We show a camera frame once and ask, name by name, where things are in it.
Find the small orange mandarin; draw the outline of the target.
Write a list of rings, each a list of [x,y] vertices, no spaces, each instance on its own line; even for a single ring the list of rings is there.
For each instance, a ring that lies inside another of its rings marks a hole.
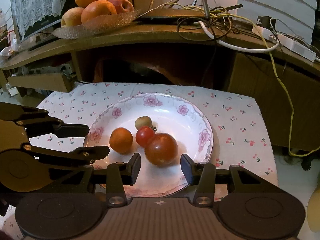
[[[120,154],[127,154],[131,149],[133,136],[128,129],[119,127],[111,133],[109,142],[114,151]]]

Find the small red tomato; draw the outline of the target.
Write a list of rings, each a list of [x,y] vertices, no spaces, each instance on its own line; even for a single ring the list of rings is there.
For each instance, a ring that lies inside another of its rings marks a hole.
[[[136,133],[136,142],[139,146],[144,148],[148,140],[155,135],[154,130],[151,127],[143,126]]]

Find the large red tomato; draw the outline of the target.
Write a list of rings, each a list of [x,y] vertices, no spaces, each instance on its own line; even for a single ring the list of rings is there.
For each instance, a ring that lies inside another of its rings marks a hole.
[[[147,160],[156,166],[167,166],[178,156],[176,140],[168,133],[157,133],[144,148]]]

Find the small brown round fruit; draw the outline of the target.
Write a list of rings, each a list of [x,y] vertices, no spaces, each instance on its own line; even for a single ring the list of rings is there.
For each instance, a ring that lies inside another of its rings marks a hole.
[[[152,128],[152,120],[148,116],[141,116],[135,121],[135,127],[137,130],[141,129],[142,127],[149,127]]]

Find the cardboard box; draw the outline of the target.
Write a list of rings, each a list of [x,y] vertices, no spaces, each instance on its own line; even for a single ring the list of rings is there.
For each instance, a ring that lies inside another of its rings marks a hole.
[[[72,83],[62,73],[10,76],[8,82],[15,87],[33,88],[68,93]]]

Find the white floral plate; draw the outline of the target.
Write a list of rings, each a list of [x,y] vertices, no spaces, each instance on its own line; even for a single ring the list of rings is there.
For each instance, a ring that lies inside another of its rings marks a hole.
[[[173,136],[177,141],[179,155],[186,153],[196,163],[207,163],[210,160],[213,132],[206,116],[191,102],[161,93],[135,95],[108,107],[93,122],[84,146],[109,146],[112,132],[120,127],[135,135],[135,122],[143,116],[151,119],[158,133]],[[110,150],[107,157],[97,160],[93,166],[104,169],[111,163],[126,163],[135,152],[141,155],[142,163],[136,183],[124,187],[128,198],[165,197],[187,187],[179,157],[167,166],[153,165],[146,159],[144,149],[136,142],[125,154]]]

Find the glass fruit tray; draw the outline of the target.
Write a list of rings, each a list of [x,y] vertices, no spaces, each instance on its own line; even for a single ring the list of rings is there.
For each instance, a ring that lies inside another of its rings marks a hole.
[[[125,12],[116,15],[101,15],[84,24],[73,27],[61,27],[52,32],[52,35],[66,40],[91,37],[106,34],[129,25],[140,13],[140,10]]]

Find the yellow apple in tray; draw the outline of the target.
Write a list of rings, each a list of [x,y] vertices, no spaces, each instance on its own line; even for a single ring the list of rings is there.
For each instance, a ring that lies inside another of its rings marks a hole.
[[[81,25],[81,14],[83,10],[84,8],[82,7],[75,7],[66,11],[61,18],[61,28]]]

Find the wooden tv stand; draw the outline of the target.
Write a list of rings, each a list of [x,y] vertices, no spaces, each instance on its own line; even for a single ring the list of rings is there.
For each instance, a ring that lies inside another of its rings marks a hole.
[[[111,34],[56,40],[4,61],[22,66],[73,62],[80,81],[202,86],[256,99],[272,144],[300,150],[319,146],[319,64],[284,47],[272,54],[239,53],[204,40],[199,30],[133,24]]]

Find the front orange in tray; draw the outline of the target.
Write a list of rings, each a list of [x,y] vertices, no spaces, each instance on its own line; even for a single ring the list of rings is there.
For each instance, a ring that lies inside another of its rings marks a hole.
[[[84,24],[98,16],[116,15],[115,6],[107,0],[98,0],[90,3],[81,14],[81,23]]]

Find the flat screen television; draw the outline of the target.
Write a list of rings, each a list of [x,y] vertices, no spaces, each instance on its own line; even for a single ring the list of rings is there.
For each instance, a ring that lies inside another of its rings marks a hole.
[[[63,14],[76,6],[74,0],[10,0],[18,43],[60,22]]]

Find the red apple in tray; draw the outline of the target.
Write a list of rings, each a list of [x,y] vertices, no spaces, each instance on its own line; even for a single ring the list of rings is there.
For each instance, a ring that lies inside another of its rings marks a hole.
[[[133,4],[128,0],[108,0],[108,1],[114,5],[117,11],[117,14],[134,11]]]

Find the white power strip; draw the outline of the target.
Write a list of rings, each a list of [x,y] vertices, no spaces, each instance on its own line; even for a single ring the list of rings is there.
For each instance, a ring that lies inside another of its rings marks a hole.
[[[289,38],[282,34],[278,34],[276,38],[269,29],[263,28],[261,26],[253,26],[252,32],[256,35],[263,35],[264,39],[267,41],[276,42],[277,40],[279,40],[280,45],[311,61],[312,63],[314,63],[316,60],[316,53],[314,51],[292,38]]]

